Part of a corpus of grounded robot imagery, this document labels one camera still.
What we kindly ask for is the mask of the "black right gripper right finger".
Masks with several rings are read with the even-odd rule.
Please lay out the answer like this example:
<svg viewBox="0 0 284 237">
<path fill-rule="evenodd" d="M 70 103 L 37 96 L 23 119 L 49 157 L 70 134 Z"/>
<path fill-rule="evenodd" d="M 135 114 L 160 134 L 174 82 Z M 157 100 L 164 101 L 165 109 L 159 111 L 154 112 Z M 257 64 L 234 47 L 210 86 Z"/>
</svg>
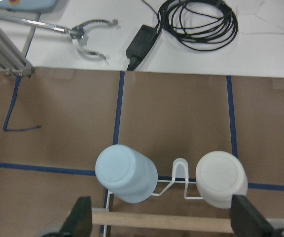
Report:
<svg viewBox="0 0 284 237">
<path fill-rule="evenodd" d="M 232 195 L 230 224 L 237 237 L 271 237 L 274 228 L 244 195 Z"/>
</svg>

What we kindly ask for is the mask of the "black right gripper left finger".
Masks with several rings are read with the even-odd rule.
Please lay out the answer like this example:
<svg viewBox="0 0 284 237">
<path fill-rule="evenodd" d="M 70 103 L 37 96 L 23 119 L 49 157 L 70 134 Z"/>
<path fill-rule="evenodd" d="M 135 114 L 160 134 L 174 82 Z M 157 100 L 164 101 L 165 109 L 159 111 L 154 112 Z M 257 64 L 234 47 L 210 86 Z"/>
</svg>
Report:
<svg viewBox="0 0 284 237">
<path fill-rule="evenodd" d="M 89 237 L 93 228 L 90 197 L 79 197 L 59 230 L 60 237 Z"/>
</svg>

